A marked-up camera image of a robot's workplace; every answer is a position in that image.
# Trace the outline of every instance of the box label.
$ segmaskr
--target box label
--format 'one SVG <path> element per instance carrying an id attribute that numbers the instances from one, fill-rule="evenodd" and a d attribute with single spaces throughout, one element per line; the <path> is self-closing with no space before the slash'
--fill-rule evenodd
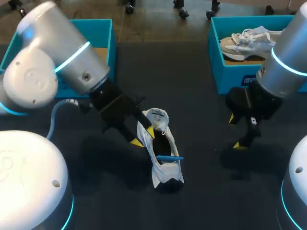
<path id="1" fill-rule="evenodd" d="M 256 75 L 244 75 L 241 86 L 248 86 L 256 79 Z"/>

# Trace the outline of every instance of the cardboard box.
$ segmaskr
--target cardboard box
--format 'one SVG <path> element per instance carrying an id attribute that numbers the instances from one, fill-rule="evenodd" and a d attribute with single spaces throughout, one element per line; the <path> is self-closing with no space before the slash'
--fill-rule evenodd
<path id="1" fill-rule="evenodd" d="M 116 40 L 112 20 L 71 20 L 71 22 L 76 26 L 85 39 L 91 43 L 101 60 L 107 63 L 110 67 L 108 77 L 111 81 L 115 81 L 114 67 L 116 58 Z M 22 46 L 23 42 L 21 37 L 15 33 L 0 65 L 0 69 L 6 69 L 8 67 L 10 62 L 22 49 Z M 81 96 L 59 78 L 59 89 L 56 98 L 77 97 Z"/>
<path id="2" fill-rule="evenodd" d="M 208 53 L 217 92 L 228 93 L 232 87 L 247 86 L 253 82 L 260 63 L 226 63 L 221 51 L 220 40 L 232 33 L 242 33 L 247 28 L 264 26 L 268 30 L 281 31 L 291 22 L 293 16 L 249 16 L 216 17 L 211 19 Z M 300 91 L 307 92 L 307 84 Z"/>

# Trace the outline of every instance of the white sneaker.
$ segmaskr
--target white sneaker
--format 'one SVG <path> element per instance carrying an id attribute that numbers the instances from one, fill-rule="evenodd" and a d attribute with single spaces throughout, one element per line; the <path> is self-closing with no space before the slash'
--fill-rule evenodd
<path id="1" fill-rule="evenodd" d="M 166 111 L 162 109 L 152 108 L 150 110 L 143 111 L 143 114 L 151 121 L 155 132 L 155 138 L 153 143 L 153 138 L 148 134 L 145 128 L 141 125 L 141 123 L 138 122 L 138 138 L 147 148 L 153 163 L 152 178 L 154 188 L 156 188 L 160 183 L 169 182 L 171 179 L 175 179 L 177 182 L 181 181 L 182 183 L 184 183 L 180 167 L 180 160 L 182 160 L 183 158 L 179 157 L 174 137 L 168 127 L 169 119 Z M 153 149 L 156 150 L 158 148 L 155 148 L 154 145 L 156 141 L 159 141 L 159 136 L 165 138 L 164 141 L 166 140 L 166 142 L 168 142 L 170 148 L 168 155 L 155 155 Z"/>
<path id="2" fill-rule="evenodd" d="M 243 61 L 250 56 L 266 58 L 282 31 L 270 31 L 263 26 L 245 29 L 241 34 L 232 34 L 220 41 L 222 53 L 227 57 Z"/>

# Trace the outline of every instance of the shoelace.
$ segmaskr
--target shoelace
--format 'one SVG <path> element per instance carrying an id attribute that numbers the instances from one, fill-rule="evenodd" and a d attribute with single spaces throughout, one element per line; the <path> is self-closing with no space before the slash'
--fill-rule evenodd
<path id="1" fill-rule="evenodd" d="M 256 40 L 256 38 L 259 38 L 259 37 L 262 37 L 262 36 L 266 36 L 270 42 L 275 43 L 275 42 L 271 41 L 271 36 L 270 36 L 269 33 L 251 35 L 251 34 L 248 33 L 250 30 L 251 29 L 245 29 L 241 34 L 237 33 L 237 34 L 231 35 L 231 38 L 236 43 L 236 46 L 239 45 L 241 42 L 254 42 Z"/>

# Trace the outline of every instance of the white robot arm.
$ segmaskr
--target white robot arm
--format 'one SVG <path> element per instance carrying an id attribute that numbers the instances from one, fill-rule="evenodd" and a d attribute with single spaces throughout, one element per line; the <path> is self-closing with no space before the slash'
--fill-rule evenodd
<path id="1" fill-rule="evenodd" d="M 153 134 L 139 103 L 108 80 L 109 67 L 55 3 L 34 8 L 21 20 L 17 33 L 23 49 L 0 78 L 2 114 L 24 115 L 48 104 L 57 93 L 58 75 L 79 95 L 89 95 L 106 129 L 115 127 L 126 140 L 142 146 L 136 134 L 123 125 L 133 115 Z"/>
<path id="2" fill-rule="evenodd" d="M 270 55 L 247 88 L 233 87 L 226 96 L 232 111 L 229 123 L 235 125 L 244 117 L 248 131 L 234 148 L 248 148 L 261 136 L 261 120 L 270 119 L 283 100 L 297 92 L 307 80 L 307 3 L 282 32 Z"/>

